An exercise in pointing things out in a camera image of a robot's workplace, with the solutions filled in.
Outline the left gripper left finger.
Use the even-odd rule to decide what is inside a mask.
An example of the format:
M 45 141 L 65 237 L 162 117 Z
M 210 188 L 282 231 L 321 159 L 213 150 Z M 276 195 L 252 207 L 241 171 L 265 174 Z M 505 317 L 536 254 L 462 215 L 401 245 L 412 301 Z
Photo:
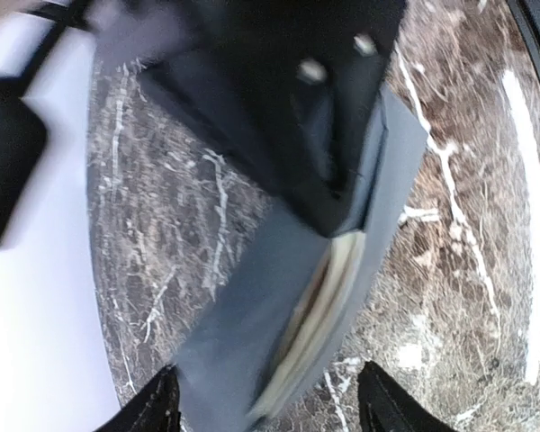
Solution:
M 95 432 L 179 432 L 179 398 L 176 369 L 171 364 L 165 365 Z

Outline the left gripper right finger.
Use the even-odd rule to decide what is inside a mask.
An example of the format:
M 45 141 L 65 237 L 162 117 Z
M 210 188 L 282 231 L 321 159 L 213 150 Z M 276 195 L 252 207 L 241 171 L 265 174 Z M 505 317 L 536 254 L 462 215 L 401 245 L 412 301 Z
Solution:
M 454 432 L 427 412 L 377 363 L 368 361 L 358 375 L 358 405 L 363 431 Z

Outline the white letter paper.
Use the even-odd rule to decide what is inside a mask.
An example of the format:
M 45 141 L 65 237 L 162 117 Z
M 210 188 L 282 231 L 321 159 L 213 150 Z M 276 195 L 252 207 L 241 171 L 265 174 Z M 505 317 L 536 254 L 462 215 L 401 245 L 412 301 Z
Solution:
M 328 244 L 280 339 L 271 375 L 253 404 L 251 419 L 273 418 L 302 386 L 332 337 L 355 283 L 365 250 L 361 230 Z

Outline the grey blue envelope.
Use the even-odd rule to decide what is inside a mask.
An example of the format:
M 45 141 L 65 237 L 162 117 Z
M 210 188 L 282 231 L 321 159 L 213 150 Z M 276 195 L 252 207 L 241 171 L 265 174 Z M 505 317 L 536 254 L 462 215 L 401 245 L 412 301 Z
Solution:
M 383 77 L 364 134 L 364 156 L 359 166 L 369 180 L 364 215 L 356 229 L 325 237 L 295 214 L 281 196 L 267 192 L 228 150 L 196 133 L 180 113 L 161 103 L 145 82 L 145 73 L 142 83 L 162 107 L 199 138 L 226 153 L 250 180 L 273 198 L 269 213 L 256 229 L 251 245 L 228 282 L 174 356 L 181 408 L 191 429 L 251 431 L 272 419 L 252 419 L 248 413 L 267 384 L 271 362 L 293 309 L 329 242 L 361 230 L 366 234 L 364 254 L 349 302 L 320 352 L 319 361 L 285 406 L 314 385 L 337 351 L 392 242 L 401 208 L 419 169 L 426 134 L 385 85 Z

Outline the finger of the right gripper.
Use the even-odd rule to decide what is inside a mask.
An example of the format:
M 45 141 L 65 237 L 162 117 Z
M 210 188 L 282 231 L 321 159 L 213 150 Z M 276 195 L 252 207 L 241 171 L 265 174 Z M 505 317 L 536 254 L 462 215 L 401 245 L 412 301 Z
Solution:
M 147 64 L 166 107 L 320 235 L 358 227 L 364 135 L 402 1 L 120 1 L 107 65 Z

